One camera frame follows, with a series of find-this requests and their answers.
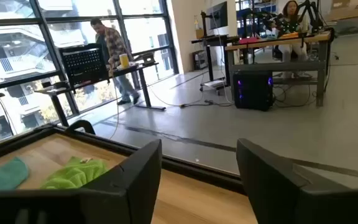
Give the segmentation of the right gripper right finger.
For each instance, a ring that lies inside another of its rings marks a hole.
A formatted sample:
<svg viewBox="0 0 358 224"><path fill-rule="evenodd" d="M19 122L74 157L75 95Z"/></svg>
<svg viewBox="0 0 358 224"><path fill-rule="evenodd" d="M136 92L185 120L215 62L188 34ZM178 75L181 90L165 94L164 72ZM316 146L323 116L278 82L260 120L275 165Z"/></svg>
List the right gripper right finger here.
<svg viewBox="0 0 358 224"><path fill-rule="evenodd" d="M237 140L236 159L258 224L301 224L298 209L306 190L349 189L244 138Z"/></svg>

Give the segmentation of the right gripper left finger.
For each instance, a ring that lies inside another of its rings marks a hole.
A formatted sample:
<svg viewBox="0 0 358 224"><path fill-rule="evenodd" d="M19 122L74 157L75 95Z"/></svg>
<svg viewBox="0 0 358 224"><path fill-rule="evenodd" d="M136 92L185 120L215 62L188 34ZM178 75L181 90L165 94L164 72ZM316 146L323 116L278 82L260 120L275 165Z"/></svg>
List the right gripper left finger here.
<svg viewBox="0 0 358 224"><path fill-rule="evenodd" d="M151 224L162 172L162 142L154 140L83 186L85 224Z"/></svg>

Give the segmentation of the green cloth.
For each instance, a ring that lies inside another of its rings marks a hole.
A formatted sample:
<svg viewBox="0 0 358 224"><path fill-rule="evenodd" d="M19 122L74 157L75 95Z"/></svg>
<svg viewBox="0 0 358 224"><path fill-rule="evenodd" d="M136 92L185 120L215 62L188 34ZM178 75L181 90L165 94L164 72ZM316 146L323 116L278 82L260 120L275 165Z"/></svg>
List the green cloth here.
<svg viewBox="0 0 358 224"><path fill-rule="evenodd" d="M41 189L77 189L108 171L105 163L91 157L71 157L59 170L47 177Z"/></svg>

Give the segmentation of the teal microfiber towel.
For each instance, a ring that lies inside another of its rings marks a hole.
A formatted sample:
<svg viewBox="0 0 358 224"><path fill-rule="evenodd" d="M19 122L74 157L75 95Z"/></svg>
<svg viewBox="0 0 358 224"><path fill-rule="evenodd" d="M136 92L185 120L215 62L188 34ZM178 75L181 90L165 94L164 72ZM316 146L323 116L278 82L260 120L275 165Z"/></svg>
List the teal microfiber towel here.
<svg viewBox="0 0 358 224"><path fill-rule="evenodd" d="M18 157L0 166L0 190L14 190L27 180L29 169Z"/></svg>

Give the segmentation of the black standing desk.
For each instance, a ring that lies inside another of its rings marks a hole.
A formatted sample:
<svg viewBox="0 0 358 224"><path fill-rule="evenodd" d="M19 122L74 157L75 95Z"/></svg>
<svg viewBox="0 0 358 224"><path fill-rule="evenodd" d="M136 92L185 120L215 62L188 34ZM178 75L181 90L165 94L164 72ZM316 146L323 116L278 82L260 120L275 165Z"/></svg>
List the black standing desk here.
<svg viewBox="0 0 358 224"><path fill-rule="evenodd" d="M158 65L158 63L154 62L154 63L150 63L147 65L145 65L144 63L143 64L134 63L130 67L113 70L113 74L116 75L117 77L119 77L119 76L123 76L127 73L138 72L145 104L136 104L135 106L139 107L139 108L147 108L147 109L164 111L165 110L164 107L151 105L149 92L147 89L147 84L145 82L144 69L148 68L148 67L152 67L154 65ZM74 93L77 89L83 88L85 86L93 85L95 83L103 82L105 80L107 80L109 82L110 79L112 79L112 77L107 77L104 79L93 80L93 81L85 81L85 82L82 82L82 83L76 84L76 85L70 85L68 82L62 82L62 84L65 84L65 86L62 86L61 88L55 88L52 85L52 86L48 86L48 87L40 89L40 90L36 90L35 92L41 93L44 95L48 95L50 97L50 99L55 107L55 110L57 112L58 119L59 119L60 123L62 124L62 126L68 127L69 126L68 120L67 120L66 115L64 114L63 108L62 108L60 101L58 99L58 95L61 95L63 93L70 93L70 92Z"/></svg>

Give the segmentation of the black computer tower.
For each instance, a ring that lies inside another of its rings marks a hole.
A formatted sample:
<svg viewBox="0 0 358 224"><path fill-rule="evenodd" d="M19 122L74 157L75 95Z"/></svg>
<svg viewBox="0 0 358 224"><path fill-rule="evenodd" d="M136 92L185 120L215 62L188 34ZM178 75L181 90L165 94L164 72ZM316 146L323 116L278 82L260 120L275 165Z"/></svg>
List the black computer tower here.
<svg viewBox="0 0 358 224"><path fill-rule="evenodd" d="M270 71L238 71L233 74L236 108L268 111L273 105L273 75Z"/></svg>

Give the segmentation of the white wheeled base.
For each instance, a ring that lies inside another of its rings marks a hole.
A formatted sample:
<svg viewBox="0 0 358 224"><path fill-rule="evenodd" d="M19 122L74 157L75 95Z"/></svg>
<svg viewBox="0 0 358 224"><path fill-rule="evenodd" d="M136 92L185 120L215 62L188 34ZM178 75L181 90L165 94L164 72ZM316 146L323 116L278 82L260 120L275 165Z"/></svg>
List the white wheeled base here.
<svg viewBox="0 0 358 224"><path fill-rule="evenodd" d="M224 80L217 79L210 82L201 83L200 91L203 91L204 87L208 87L208 88L215 89L218 92L219 90L225 88L225 86L226 86L226 82Z"/></svg>

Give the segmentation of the wooden top workbench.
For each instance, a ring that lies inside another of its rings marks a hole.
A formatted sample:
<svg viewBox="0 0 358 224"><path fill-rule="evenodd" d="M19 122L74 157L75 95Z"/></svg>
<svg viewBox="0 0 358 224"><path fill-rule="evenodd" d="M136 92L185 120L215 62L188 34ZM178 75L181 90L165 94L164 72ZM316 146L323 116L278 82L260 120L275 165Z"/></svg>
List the wooden top workbench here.
<svg viewBox="0 0 358 224"><path fill-rule="evenodd" d="M235 72L247 71L270 71L270 72L285 72L285 71L314 71L317 73L317 78L307 81L294 81L294 85L315 85L316 86L316 106L321 107L324 104L324 94L326 79L328 77L329 56L331 50L331 42L334 38L334 31L327 30L316 35L306 37L281 38L276 40L258 40L253 43L232 45L225 48L227 53L228 71L226 72L230 77L233 77ZM257 63L257 64L236 64L234 62L234 52L237 50L248 50L256 47L266 47L270 45L288 45L288 44L305 44L317 43L318 59L314 61L305 62L280 62L280 63Z"/></svg>

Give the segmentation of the yellow cup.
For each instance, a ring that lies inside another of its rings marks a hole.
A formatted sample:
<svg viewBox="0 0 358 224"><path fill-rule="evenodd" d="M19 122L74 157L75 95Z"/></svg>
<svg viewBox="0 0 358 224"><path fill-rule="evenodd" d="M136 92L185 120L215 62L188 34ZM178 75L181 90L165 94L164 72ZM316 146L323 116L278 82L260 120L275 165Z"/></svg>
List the yellow cup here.
<svg viewBox="0 0 358 224"><path fill-rule="evenodd" d="M124 68L129 67L130 63L129 63L129 57L127 54L120 54L119 60L120 60L119 69L124 69Z"/></svg>

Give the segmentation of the black laptop stand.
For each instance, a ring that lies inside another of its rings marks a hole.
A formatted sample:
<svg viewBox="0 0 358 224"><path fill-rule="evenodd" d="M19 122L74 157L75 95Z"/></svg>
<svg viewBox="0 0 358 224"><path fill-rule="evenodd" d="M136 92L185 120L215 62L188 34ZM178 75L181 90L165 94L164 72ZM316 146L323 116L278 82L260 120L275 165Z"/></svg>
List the black laptop stand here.
<svg viewBox="0 0 358 224"><path fill-rule="evenodd" d="M140 62L142 65L153 64L153 63L155 63L154 53L149 52L149 53L140 54L134 58L134 61Z"/></svg>

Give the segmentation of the black perforated panel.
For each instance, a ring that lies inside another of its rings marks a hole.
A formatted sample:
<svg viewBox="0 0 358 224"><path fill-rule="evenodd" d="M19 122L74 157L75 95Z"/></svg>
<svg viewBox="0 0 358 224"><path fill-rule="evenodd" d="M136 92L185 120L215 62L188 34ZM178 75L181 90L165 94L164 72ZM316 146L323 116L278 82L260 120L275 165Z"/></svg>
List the black perforated panel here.
<svg viewBox="0 0 358 224"><path fill-rule="evenodd" d="M70 90L76 90L102 81L109 81L109 73L99 44L59 48Z"/></svg>

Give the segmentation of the person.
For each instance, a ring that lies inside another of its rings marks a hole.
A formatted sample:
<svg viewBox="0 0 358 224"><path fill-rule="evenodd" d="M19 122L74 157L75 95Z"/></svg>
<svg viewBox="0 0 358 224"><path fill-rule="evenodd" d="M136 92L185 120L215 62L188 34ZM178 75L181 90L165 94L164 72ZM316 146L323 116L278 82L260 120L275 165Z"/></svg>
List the person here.
<svg viewBox="0 0 358 224"><path fill-rule="evenodd" d="M300 16L298 15L297 9L298 9L298 3L296 0L288 1L285 4L283 11L282 11L284 20L287 22L298 22L298 20L300 19ZM307 18L302 19L302 21L297 26L295 32L298 32L298 33L308 33L309 32L309 25L308 25ZM297 54L297 56L298 56L297 59L300 62L307 61L307 59L308 59L306 44L304 44L303 46L301 46L301 43L279 45L278 49L282 53L282 61L283 62L291 62L292 53Z"/></svg>
<svg viewBox="0 0 358 224"><path fill-rule="evenodd" d="M115 28L105 26L99 18L92 18L90 24L96 33L95 42L101 46L104 62L111 72L120 66L119 56L128 54L123 38ZM121 94L121 100L117 103L118 105L138 103L140 95L125 75L114 77L113 81Z"/></svg>

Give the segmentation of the small black box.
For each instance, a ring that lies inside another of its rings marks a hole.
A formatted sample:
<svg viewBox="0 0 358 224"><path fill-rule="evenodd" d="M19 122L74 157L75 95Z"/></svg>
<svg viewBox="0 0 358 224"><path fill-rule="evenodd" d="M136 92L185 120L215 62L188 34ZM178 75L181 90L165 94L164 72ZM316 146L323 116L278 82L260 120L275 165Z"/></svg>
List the small black box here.
<svg viewBox="0 0 358 224"><path fill-rule="evenodd" d="M207 55L205 50L198 50L192 53L194 70L202 70L208 66Z"/></svg>

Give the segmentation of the pink cloth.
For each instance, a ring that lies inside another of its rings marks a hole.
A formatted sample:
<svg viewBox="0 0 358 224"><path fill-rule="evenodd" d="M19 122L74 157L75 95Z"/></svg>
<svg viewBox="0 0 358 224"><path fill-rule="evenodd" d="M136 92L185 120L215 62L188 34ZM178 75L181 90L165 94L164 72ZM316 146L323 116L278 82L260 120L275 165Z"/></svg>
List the pink cloth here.
<svg viewBox="0 0 358 224"><path fill-rule="evenodd" d="M259 39L257 37L248 37L248 38L242 38L238 41L239 45L243 45L243 44L251 44L251 43L255 43L258 42Z"/></svg>

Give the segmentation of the black monitor desk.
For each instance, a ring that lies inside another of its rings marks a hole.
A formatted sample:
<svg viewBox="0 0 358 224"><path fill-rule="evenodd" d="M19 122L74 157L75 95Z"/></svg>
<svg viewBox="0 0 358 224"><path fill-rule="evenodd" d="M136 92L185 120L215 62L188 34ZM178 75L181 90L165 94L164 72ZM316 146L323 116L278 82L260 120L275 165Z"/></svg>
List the black monitor desk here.
<svg viewBox="0 0 358 224"><path fill-rule="evenodd" d="M211 35L204 37L202 39L191 40L192 44L203 44L206 47L206 55L208 61L208 75L209 82L217 79L224 80L226 82L226 86L231 84L231 78L229 73L229 64L227 60L227 52L224 50L228 44L233 44L239 41L238 36L228 36L228 35ZM214 79L213 77L213 65L212 65L212 57L211 57L211 47L219 47L222 53L223 65L224 65L224 77Z"/></svg>

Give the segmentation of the black monitor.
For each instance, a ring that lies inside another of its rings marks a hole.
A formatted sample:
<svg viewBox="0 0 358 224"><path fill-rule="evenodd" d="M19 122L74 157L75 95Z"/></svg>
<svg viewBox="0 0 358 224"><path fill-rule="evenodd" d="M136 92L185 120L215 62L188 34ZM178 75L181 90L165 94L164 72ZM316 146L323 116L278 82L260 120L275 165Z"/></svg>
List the black monitor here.
<svg viewBox="0 0 358 224"><path fill-rule="evenodd" d="M217 29L227 26L227 2L219 3L207 10L207 21L209 29Z"/></svg>

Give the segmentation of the wooden shelf rack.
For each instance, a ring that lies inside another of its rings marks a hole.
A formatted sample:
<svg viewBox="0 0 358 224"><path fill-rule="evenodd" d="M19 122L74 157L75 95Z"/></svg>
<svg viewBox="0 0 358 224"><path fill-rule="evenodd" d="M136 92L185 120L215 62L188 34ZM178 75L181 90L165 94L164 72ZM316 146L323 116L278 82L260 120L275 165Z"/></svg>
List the wooden shelf rack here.
<svg viewBox="0 0 358 224"><path fill-rule="evenodd" d="M339 35L358 34L358 0L329 0L323 19Z"/></svg>

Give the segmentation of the black frame bracket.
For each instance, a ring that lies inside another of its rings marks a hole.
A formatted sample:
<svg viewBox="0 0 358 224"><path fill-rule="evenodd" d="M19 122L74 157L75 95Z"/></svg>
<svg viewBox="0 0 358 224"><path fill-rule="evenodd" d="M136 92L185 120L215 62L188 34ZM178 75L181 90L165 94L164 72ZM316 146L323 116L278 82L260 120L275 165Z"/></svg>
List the black frame bracket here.
<svg viewBox="0 0 358 224"><path fill-rule="evenodd" d="M75 121L73 124L69 125L69 127L67 127L65 131L68 133L72 133L73 131L76 131L77 129L80 128L82 128L85 131L85 133L93 134L93 135L96 134L92 124L89 121L83 119Z"/></svg>

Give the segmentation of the black framed window wall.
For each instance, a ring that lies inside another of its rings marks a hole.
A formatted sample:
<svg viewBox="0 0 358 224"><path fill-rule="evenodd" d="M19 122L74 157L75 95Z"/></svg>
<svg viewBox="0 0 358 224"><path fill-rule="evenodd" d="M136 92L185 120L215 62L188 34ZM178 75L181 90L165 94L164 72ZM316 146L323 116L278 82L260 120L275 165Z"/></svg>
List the black framed window wall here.
<svg viewBox="0 0 358 224"><path fill-rule="evenodd" d="M178 73L167 0L0 0L0 140L119 98L105 82L56 103L40 92L67 78L59 49L94 42L94 17L120 33L131 56L154 55L147 83Z"/></svg>

